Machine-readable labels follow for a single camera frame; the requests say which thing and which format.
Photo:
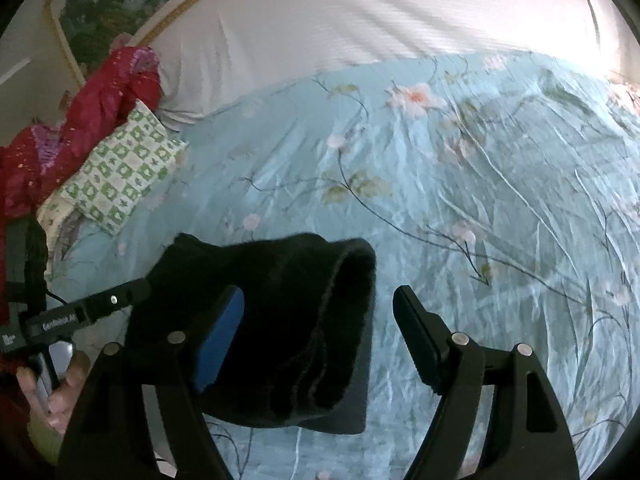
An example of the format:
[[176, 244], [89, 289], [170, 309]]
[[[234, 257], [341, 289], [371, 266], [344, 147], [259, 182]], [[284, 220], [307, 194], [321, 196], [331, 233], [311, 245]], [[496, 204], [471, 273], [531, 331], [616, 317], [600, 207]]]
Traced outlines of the green sleeve forearm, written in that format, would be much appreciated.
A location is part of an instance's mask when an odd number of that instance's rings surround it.
[[35, 450], [52, 466], [58, 464], [63, 437], [40, 418], [32, 416], [27, 423], [27, 433]]

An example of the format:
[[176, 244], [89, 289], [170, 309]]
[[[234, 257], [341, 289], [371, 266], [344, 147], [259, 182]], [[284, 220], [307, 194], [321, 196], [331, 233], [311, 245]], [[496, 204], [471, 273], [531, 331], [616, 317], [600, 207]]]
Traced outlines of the person left hand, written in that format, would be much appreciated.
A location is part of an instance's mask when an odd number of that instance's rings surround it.
[[64, 436], [82, 387], [88, 377], [90, 366], [90, 360], [85, 352], [76, 351], [67, 367], [65, 379], [48, 397], [46, 408], [37, 398], [34, 373], [30, 368], [19, 367], [16, 371], [16, 378], [29, 404], [30, 414], [43, 422], [49, 429]]

